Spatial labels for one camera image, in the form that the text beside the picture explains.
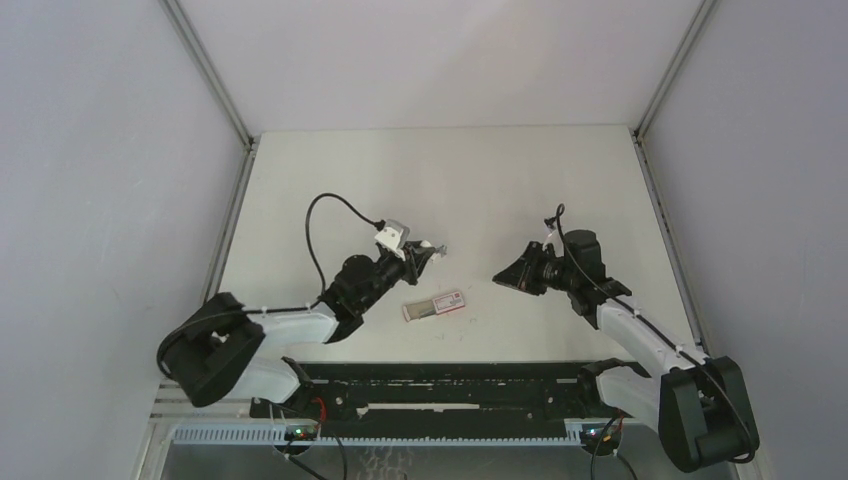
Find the red white staple box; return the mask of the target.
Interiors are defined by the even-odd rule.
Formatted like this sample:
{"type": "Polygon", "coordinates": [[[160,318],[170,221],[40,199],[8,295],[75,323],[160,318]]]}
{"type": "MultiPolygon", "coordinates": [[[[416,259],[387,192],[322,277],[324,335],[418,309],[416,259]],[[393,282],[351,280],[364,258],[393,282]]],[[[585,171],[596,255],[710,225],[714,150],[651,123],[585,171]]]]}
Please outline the red white staple box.
{"type": "Polygon", "coordinates": [[[406,322],[412,322],[444,315],[465,307],[463,294],[456,290],[428,300],[406,304],[402,307],[402,314],[406,322]]]}

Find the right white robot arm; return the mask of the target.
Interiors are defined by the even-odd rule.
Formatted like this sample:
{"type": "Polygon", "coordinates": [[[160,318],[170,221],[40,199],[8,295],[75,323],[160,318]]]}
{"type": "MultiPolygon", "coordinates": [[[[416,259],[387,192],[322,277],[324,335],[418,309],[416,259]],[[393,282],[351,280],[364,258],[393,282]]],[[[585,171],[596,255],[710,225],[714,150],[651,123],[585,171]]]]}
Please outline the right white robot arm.
{"type": "Polygon", "coordinates": [[[582,410],[602,416],[614,408],[651,428],[682,472],[754,460],[760,437],[741,367],[649,320],[632,291],[607,275],[594,232],[573,230],[561,239],[563,254],[531,241],[492,280],[534,296],[566,293],[578,316],[633,358],[633,365],[610,358],[582,367],[582,410]]]}

